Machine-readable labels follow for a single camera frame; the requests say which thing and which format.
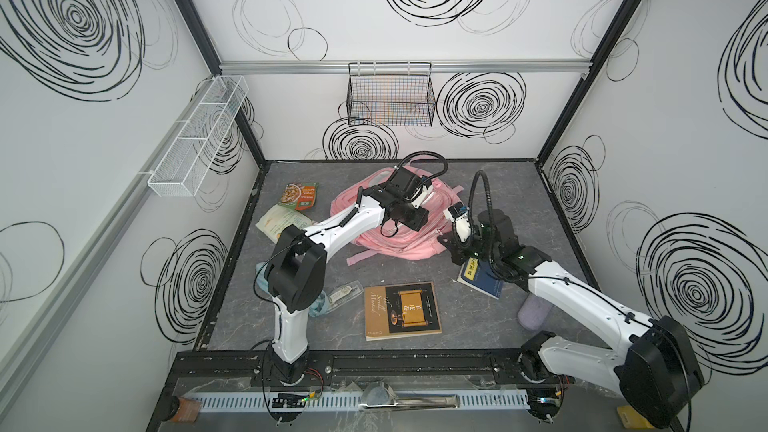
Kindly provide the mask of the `blue book yellow label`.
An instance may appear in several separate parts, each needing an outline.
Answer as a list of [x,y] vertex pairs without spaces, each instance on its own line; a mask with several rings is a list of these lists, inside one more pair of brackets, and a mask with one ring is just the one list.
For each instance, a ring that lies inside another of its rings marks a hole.
[[504,285],[493,275],[488,262],[475,257],[468,258],[462,265],[457,282],[496,300],[501,297]]

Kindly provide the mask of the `brown and black book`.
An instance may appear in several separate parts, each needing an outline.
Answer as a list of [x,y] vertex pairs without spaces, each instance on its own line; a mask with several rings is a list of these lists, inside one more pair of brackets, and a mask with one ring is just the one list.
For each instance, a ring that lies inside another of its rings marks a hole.
[[432,282],[366,287],[364,312],[369,342],[442,333]]

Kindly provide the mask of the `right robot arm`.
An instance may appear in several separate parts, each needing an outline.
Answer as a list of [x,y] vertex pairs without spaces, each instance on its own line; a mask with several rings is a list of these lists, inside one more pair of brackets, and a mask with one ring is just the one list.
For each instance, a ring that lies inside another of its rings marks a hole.
[[445,210],[451,224],[440,243],[457,265],[486,264],[493,278],[513,284],[559,308],[603,341],[588,346],[552,332],[540,332],[519,349],[521,375],[531,383],[572,376],[619,393],[653,427],[687,431],[679,419],[692,411],[704,385],[684,327],[675,319],[654,319],[611,299],[568,272],[541,250],[519,242],[511,219],[499,209],[474,222],[456,203]]

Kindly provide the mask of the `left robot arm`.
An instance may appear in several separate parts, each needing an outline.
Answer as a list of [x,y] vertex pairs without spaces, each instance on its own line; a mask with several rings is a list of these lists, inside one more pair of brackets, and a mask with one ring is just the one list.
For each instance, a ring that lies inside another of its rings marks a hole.
[[382,183],[360,188],[352,204],[332,217],[300,229],[286,227],[266,262],[266,278],[275,305],[274,338],[266,355],[285,385],[301,381],[308,360],[309,308],[323,290],[329,260],[360,235],[392,220],[412,231],[426,224],[423,206],[434,178],[404,166]]

